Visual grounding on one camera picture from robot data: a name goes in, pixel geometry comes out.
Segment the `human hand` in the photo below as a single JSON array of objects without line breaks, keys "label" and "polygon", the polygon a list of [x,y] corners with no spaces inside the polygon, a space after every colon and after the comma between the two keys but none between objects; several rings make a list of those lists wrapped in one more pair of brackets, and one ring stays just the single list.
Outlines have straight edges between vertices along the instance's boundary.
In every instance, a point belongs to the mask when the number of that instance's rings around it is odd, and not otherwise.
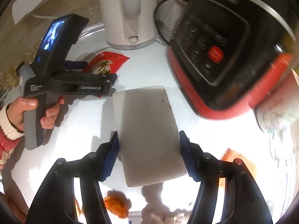
[{"label": "human hand", "polygon": [[[53,129],[55,120],[59,112],[60,105],[64,104],[64,96],[60,96],[58,102],[50,109],[46,110],[46,115],[40,119],[40,124],[44,129]],[[6,110],[10,123],[18,130],[24,131],[24,112],[34,110],[38,106],[36,98],[23,99],[18,97]]]}]

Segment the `sleeve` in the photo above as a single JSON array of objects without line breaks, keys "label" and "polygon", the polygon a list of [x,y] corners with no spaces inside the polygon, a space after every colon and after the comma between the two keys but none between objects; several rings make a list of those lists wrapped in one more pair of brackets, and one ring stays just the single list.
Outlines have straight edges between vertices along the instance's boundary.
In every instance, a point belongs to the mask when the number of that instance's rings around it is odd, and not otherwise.
[{"label": "sleeve", "polygon": [[0,111],[0,171],[17,146],[19,137],[24,135],[11,125],[7,118],[6,108],[7,106]]}]

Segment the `red sweater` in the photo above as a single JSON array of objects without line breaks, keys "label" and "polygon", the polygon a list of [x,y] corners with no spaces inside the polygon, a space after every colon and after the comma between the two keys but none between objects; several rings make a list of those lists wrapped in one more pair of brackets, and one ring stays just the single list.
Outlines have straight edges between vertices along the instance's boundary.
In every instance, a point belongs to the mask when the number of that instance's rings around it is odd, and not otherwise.
[{"label": "red sweater", "polygon": [[5,162],[9,159],[13,149],[17,146],[19,139],[11,141],[7,139],[3,130],[0,130],[0,171],[3,169]]}]

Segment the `black cable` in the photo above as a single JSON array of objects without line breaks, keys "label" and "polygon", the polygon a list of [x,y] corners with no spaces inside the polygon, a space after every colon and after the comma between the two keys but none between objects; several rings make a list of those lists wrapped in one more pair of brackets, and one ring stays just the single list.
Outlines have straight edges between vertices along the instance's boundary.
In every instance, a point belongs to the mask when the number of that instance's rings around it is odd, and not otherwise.
[{"label": "black cable", "polygon": [[164,38],[164,36],[162,35],[162,33],[161,33],[160,29],[159,29],[158,18],[157,18],[157,14],[158,14],[158,9],[159,9],[159,7],[160,7],[164,2],[166,2],[166,1],[169,1],[169,0],[162,0],[162,1],[160,1],[160,2],[156,5],[155,11],[154,11],[154,23],[155,23],[156,29],[157,29],[158,34],[159,34],[159,36],[161,37],[161,39],[162,39],[167,45],[169,45],[170,42],[167,41],[167,40]]}]

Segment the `device handle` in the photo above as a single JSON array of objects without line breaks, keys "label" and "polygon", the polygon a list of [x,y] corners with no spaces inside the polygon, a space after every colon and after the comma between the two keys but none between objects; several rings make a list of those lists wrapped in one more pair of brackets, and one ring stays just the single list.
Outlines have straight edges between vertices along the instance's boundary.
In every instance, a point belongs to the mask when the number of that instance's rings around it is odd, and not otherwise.
[{"label": "device handle", "polygon": [[52,107],[59,95],[53,93],[44,93],[36,96],[38,107],[35,110],[24,112],[24,132],[25,132],[25,147],[28,150],[33,150],[44,141],[44,129],[41,127],[40,119],[45,115],[46,109]]}]

